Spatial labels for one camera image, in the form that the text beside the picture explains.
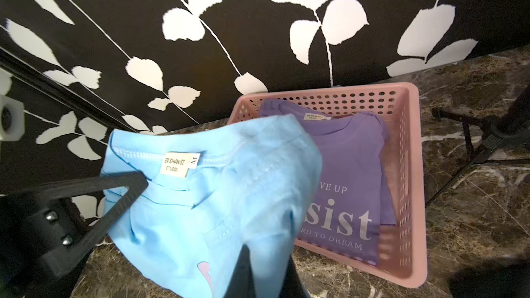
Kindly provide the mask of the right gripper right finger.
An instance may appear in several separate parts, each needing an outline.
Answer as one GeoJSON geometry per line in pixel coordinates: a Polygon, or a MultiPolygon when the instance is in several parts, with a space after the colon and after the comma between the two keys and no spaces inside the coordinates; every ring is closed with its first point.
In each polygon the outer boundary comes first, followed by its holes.
{"type": "MultiPolygon", "coordinates": [[[[311,296],[301,281],[292,255],[289,256],[287,265],[283,271],[280,271],[280,275],[283,275],[282,285],[277,287],[277,293],[274,293],[273,297],[311,296]]],[[[258,294],[258,276],[254,274],[251,251],[244,244],[224,297],[258,297],[258,294]]]]}

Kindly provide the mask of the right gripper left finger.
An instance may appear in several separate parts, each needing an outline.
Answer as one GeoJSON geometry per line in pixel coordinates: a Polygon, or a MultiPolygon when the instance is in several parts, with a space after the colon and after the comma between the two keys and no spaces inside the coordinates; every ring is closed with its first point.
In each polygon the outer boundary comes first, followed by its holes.
{"type": "Polygon", "coordinates": [[[142,172],[45,183],[1,197],[1,296],[70,297],[97,243],[149,183],[142,172]],[[94,226],[71,201],[88,193],[126,193],[94,226]]]}

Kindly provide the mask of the light blue t-shirt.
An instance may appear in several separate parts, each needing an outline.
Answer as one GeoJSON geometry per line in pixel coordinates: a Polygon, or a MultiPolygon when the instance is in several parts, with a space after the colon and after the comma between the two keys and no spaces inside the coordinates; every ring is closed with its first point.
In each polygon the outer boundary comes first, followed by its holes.
{"type": "Polygon", "coordinates": [[[186,135],[113,131],[102,175],[149,185],[108,234],[146,278],[181,297],[224,297],[244,244],[258,297],[281,287],[322,157],[292,115],[186,135]]]}

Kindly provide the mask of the purple t-shirt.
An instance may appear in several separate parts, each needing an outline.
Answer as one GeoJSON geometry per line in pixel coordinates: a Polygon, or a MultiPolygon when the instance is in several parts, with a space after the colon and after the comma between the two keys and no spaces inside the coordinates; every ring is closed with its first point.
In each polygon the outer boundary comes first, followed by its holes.
{"type": "Polygon", "coordinates": [[[286,100],[264,100],[259,116],[275,115],[293,115],[322,155],[319,188],[298,239],[377,266],[380,228],[397,224],[382,163],[385,122],[373,113],[332,118],[286,100]]]}

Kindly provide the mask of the pink plastic basket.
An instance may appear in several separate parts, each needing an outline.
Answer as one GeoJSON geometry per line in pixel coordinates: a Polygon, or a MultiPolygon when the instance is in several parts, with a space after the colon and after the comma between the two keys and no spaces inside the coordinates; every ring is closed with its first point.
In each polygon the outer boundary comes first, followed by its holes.
{"type": "Polygon", "coordinates": [[[296,245],[405,288],[424,284],[427,277],[425,194],[417,87],[411,83],[393,83],[244,95],[235,103],[228,123],[255,119],[261,103],[270,98],[284,99],[328,117],[365,110],[385,121],[390,137],[382,150],[382,163],[397,224],[381,230],[379,264],[372,266],[304,240],[297,240],[296,245]]]}

